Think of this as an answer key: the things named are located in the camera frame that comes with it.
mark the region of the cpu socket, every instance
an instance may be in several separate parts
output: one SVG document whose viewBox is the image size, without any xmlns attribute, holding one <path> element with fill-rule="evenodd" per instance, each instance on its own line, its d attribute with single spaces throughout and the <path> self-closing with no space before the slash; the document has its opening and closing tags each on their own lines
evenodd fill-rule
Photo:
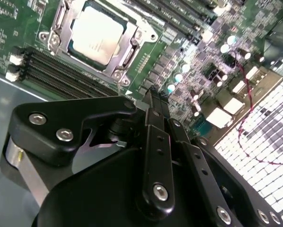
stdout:
<svg viewBox="0 0 283 227">
<path fill-rule="evenodd" d="M 116 0 L 62 0 L 50 31 L 39 38 L 52 55 L 109 83 L 129 86 L 126 76 L 144 43 L 158 35 L 136 12 Z"/>
</svg>

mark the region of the chip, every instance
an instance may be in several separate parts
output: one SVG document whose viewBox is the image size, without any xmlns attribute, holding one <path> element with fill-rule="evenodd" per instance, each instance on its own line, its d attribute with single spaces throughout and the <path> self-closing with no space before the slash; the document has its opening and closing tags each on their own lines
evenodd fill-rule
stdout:
<svg viewBox="0 0 283 227">
<path fill-rule="evenodd" d="M 230 31 L 230 29 L 231 29 L 231 27 L 230 27 L 229 25 L 227 25 L 227 24 L 224 24 L 224 25 L 221 27 L 221 30 L 222 30 L 223 32 L 228 32 L 228 31 Z"/>
<path fill-rule="evenodd" d="M 176 115 L 178 115 L 178 116 L 181 116 L 181 115 L 183 115 L 183 114 L 184 114 L 184 112 L 181 111 L 181 110 L 178 110 L 178 111 L 176 112 Z"/>
<path fill-rule="evenodd" d="M 147 89 L 149 89 L 154 83 L 149 81 L 149 80 L 145 80 L 145 82 L 143 83 L 143 86 Z"/>
<path fill-rule="evenodd" d="M 185 120 L 184 120 L 184 124 L 185 124 L 185 125 L 190 125 L 190 123 L 191 123 L 190 119 L 185 119 Z"/>
<path fill-rule="evenodd" d="M 169 55 L 169 56 L 173 56 L 173 55 L 175 54 L 175 52 L 176 52 L 176 50 L 174 50 L 174 49 L 171 48 L 171 47 L 167 47 L 167 48 L 165 49 L 165 53 L 166 53 L 167 55 Z"/>
<path fill-rule="evenodd" d="M 182 92 L 180 89 L 177 89 L 177 90 L 174 92 L 174 94 L 175 94 L 176 96 L 181 96 L 181 95 L 183 94 L 183 92 Z"/>
<path fill-rule="evenodd" d="M 165 75 L 168 75 L 169 73 L 170 73 L 170 70 L 164 69 L 164 74 L 165 74 Z"/>
<path fill-rule="evenodd" d="M 258 29 L 263 30 L 265 26 L 263 24 L 258 25 Z"/>
<path fill-rule="evenodd" d="M 72 31 L 75 51 L 102 65 L 107 65 L 118 50 L 124 27 L 104 13 L 86 7 L 75 20 Z"/>
<path fill-rule="evenodd" d="M 170 59 L 167 58 L 166 56 L 162 55 L 160 58 L 159 58 L 159 63 L 163 66 L 166 66 L 168 63 L 169 63 Z"/>
<path fill-rule="evenodd" d="M 231 15 L 235 15 L 235 14 L 236 14 L 236 11 L 235 11 L 235 9 L 231 8 L 230 11 L 229 11 L 229 13 L 230 13 Z"/>
<path fill-rule="evenodd" d="M 143 87 L 141 87 L 140 88 L 140 90 L 138 91 L 141 95 L 145 95 L 146 94 L 146 92 L 147 92 L 147 89 L 145 89 L 145 88 L 143 88 Z"/>
<path fill-rule="evenodd" d="M 210 42 L 209 43 L 209 47 L 214 49 L 216 47 L 216 43 L 215 42 Z"/>
<path fill-rule="evenodd" d="M 161 74 L 162 71 L 164 70 L 164 67 L 162 67 L 161 65 L 156 64 L 153 69 L 154 69 L 154 71 L 156 71 L 158 74 Z"/>
<path fill-rule="evenodd" d="M 204 52 L 200 52 L 199 55 L 197 56 L 197 58 L 201 61 L 203 61 L 206 58 L 206 54 Z"/>
<path fill-rule="evenodd" d="M 150 80 L 153 80 L 154 82 L 158 79 L 158 77 L 159 77 L 159 75 L 157 75 L 157 74 L 154 73 L 154 72 L 151 72 L 151 73 L 149 74 L 149 79 L 150 79 Z"/>
<path fill-rule="evenodd" d="M 199 44 L 198 44 L 198 46 L 197 46 L 197 48 L 199 49 L 199 50 L 203 50 L 205 47 L 206 47 L 206 43 L 205 42 L 203 42 L 203 41 L 200 41 L 199 42 Z"/>
<path fill-rule="evenodd" d="M 214 23 L 211 25 L 211 27 L 215 30 L 218 31 L 221 28 L 221 23 L 217 20 L 214 21 Z"/>
<path fill-rule="evenodd" d="M 200 84 L 201 86 L 204 86 L 204 85 L 206 84 L 206 81 L 205 81 L 204 79 L 201 79 L 201 80 L 199 81 L 199 84 Z"/>
<path fill-rule="evenodd" d="M 164 80 L 165 80 L 165 78 L 160 76 L 156 82 L 157 83 L 162 83 Z"/>
<path fill-rule="evenodd" d="M 274 8 L 274 9 L 272 10 L 272 13 L 275 15 L 276 13 L 278 13 L 278 9 L 277 9 L 277 8 Z"/>
<path fill-rule="evenodd" d="M 169 65 L 173 68 L 175 66 L 175 62 L 174 61 L 170 61 Z"/>
<path fill-rule="evenodd" d="M 250 45 L 251 43 L 252 43 L 252 40 L 250 40 L 250 39 L 246 40 L 246 44 Z"/>
</svg>

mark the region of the screw head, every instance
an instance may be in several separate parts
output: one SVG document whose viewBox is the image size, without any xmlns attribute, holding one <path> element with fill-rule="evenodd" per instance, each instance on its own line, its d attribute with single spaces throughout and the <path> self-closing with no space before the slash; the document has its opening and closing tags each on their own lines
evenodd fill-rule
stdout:
<svg viewBox="0 0 283 227">
<path fill-rule="evenodd" d="M 132 43 L 133 46 L 136 46 L 138 44 L 136 39 L 131 39 L 131 43 Z"/>
<path fill-rule="evenodd" d="M 119 70 L 116 70 L 114 72 L 114 76 L 115 76 L 115 78 L 119 79 L 122 76 L 122 73 Z"/>
<path fill-rule="evenodd" d="M 60 44 L 60 38 L 58 37 L 58 35 L 52 35 L 51 43 L 52 43 L 52 45 L 59 45 Z"/>
<path fill-rule="evenodd" d="M 41 40 L 46 40 L 47 35 L 46 35 L 45 33 L 40 33 L 40 34 L 39 34 L 39 38 L 40 38 Z"/>
<path fill-rule="evenodd" d="M 200 143 L 203 144 L 204 146 L 207 146 L 207 142 L 203 139 L 199 139 Z"/>
<path fill-rule="evenodd" d="M 33 113 L 29 116 L 29 121 L 35 125 L 43 125 L 47 122 L 47 119 L 40 113 Z"/>
<path fill-rule="evenodd" d="M 217 214 L 224 223 L 226 223 L 227 225 L 231 224 L 231 216 L 224 208 L 218 206 Z"/>
<path fill-rule="evenodd" d="M 56 132 L 56 137 L 63 142 L 70 142 L 73 140 L 73 133 L 70 129 L 59 129 Z"/>
<path fill-rule="evenodd" d="M 258 214 L 259 214 L 259 217 L 260 219 L 265 222 L 266 224 L 269 224 L 269 218 L 267 217 L 267 215 L 262 212 L 261 210 L 257 210 Z"/>
<path fill-rule="evenodd" d="M 271 215 L 274 222 L 276 222 L 278 225 L 281 224 L 281 222 L 280 222 L 279 218 L 276 216 L 276 214 L 274 214 L 273 212 L 270 211 L 270 215 Z"/>
<path fill-rule="evenodd" d="M 154 185 L 153 192 L 160 201 L 166 201 L 168 199 L 168 191 L 160 184 Z"/>
</svg>

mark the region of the capacitor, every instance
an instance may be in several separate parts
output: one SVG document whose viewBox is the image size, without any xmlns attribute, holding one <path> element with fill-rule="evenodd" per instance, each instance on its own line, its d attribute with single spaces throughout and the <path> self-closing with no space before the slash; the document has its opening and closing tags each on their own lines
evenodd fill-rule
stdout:
<svg viewBox="0 0 283 227">
<path fill-rule="evenodd" d="M 20 71 L 21 67 L 18 65 L 10 64 L 8 65 L 8 72 L 10 73 L 18 73 Z"/>
<path fill-rule="evenodd" d="M 25 48 L 20 48 L 18 46 L 13 46 L 10 51 L 14 55 L 22 55 L 25 53 Z"/>
<path fill-rule="evenodd" d="M 218 76 L 221 78 L 222 81 L 226 81 L 228 79 L 228 75 L 225 74 L 223 71 L 218 73 Z"/>
<path fill-rule="evenodd" d="M 195 101 L 199 98 L 199 95 L 193 89 L 190 91 L 190 95 Z"/>
<path fill-rule="evenodd" d="M 175 85 L 174 84 L 168 84 L 167 85 L 167 90 L 169 93 L 172 93 L 173 91 L 175 91 Z"/>
<path fill-rule="evenodd" d="M 196 23 L 193 23 L 193 29 L 195 30 L 195 31 L 198 31 L 198 32 L 200 32 L 202 29 L 201 29 L 201 27 L 198 25 L 198 24 L 196 24 Z"/>
<path fill-rule="evenodd" d="M 218 75 L 216 75 L 213 78 L 213 82 L 216 84 L 217 87 L 221 87 L 222 86 L 222 79 Z"/>
<path fill-rule="evenodd" d="M 224 44 L 221 46 L 221 53 L 227 53 L 230 50 L 230 46 L 228 44 Z"/>
<path fill-rule="evenodd" d="M 183 81 L 183 75 L 181 75 L 180 73 L 176 73 L 174 78 L 177 83 L 180 83 L 181 81 Z"/>
<path fill-rule="evenodd" d="M 186 62 L 183 62 L 183 63 L 180 65 L 180 67 L 181 67 L 181 70 L 182 70 L 183 73 L 187 73 L 187 72 L 189 72 L 190 69 L 191 69 L 190 65 L 189 65 L 188 63 L 186 63 Z"/>
<path fill-rule="evenodd" d="M 198 92 L 198 98 L 200 98 L 203 95 L 204 95 L 204 90 L 201 90 L 200 92 Z"/>
<path fill-rule="evenodd" d="M 255 53 L 253 57 L 257 62 L 262 63 L 265 61 L 265 57 L 259 53 Z"/>
<path fill-rule="evenodd" d="M 194 117 L 198 117 L 199 116 L 199 111 L 197 110 L 196 106 L 195 105 L 191 105 L 191 110 L 193 112 L 193 116 Z"/>
<path fill-rule="evenodd" d="M 234 45 L 236 42 L 237 42 L 237 37 L 235 35 L 230 35 L 227 38 L 227 44 L 230 46 Z"/>
<path fill-rule="evenodd" d="M 245 60 L 249 60 L 251 58 L 250 52 L 247 52 L 247 51 L 240 49 L 240 48 L 238 48 L 237 51 Z"/>
<path fill-rule="evenodd" d="M 200 107 L 198 102 L 194 102 L 194 106 L 196 107 L 197 111 L 200 113 L 202 111 L 202 108 Z"/>
</svg>

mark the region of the motherboard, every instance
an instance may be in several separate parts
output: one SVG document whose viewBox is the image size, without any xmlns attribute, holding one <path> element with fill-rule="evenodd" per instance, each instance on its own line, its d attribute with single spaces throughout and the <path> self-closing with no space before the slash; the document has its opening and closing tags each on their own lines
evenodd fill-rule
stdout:
<svg viewBox="0 0 283 227">
<path fill-rule="evenodd" d="M 249 111 L 245 78 L 255 105 L 283 79 L 277 26 L 283 0 L 0 0 L 0 74 L 55 100 L 154 86 L 216 142 Z"/>
</svg>

